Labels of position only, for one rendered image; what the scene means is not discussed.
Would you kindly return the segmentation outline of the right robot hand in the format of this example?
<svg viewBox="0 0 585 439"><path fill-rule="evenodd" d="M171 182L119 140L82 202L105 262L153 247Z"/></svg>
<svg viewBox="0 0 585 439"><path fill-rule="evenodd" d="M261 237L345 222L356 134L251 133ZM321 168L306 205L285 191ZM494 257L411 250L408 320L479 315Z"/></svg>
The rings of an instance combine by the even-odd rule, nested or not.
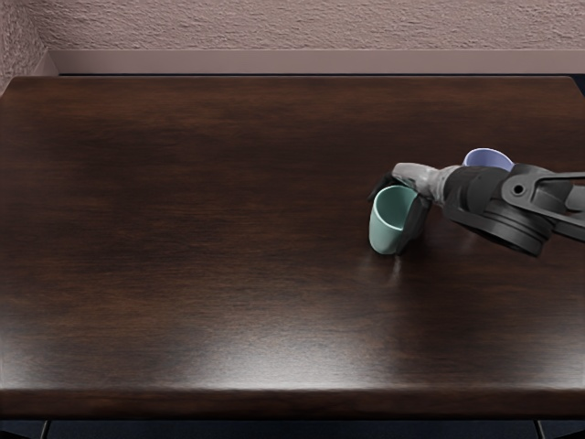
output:
<svg viewBox="0 0 585 439"><path fill-rule="evenodd" d="M418 194L413 206L412 229L407 234L407 239L399 248L396 255L402 254L407 245L419 238L422 234L425 221L432 205L440 205L444 202L443 190L448 177L459 167L447 166L437 169L416 163L398 163L387 172L370 192L367 200L373 203L375 195L383 188L389 186L404 186L415 190Z"/></svg>

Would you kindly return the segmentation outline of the teal green cup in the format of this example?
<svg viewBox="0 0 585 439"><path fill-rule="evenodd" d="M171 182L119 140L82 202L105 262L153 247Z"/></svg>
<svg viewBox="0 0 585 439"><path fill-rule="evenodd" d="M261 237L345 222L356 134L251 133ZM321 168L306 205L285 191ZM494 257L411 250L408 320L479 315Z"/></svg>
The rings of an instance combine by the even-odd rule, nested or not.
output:
<svg viewBox="0 0 585 439"><path fill-rule="evenodd" d="M383 255L397 254L412 229L413 206L418 194L404 186L389 186L374 197L368 238L371 248Z"/></svg>

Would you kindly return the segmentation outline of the lavender blue cup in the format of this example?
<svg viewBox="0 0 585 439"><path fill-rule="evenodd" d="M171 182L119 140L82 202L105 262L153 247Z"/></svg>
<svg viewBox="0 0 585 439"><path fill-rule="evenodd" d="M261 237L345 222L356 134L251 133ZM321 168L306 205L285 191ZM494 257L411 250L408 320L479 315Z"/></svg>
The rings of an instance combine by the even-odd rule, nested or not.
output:
<svg viewBox="0 0 585 439"><path fill-rule="evenodd" d="M493 148L475 148L463 159L464 166L490 166L511 171L515 163L504 153Z"/></svg>

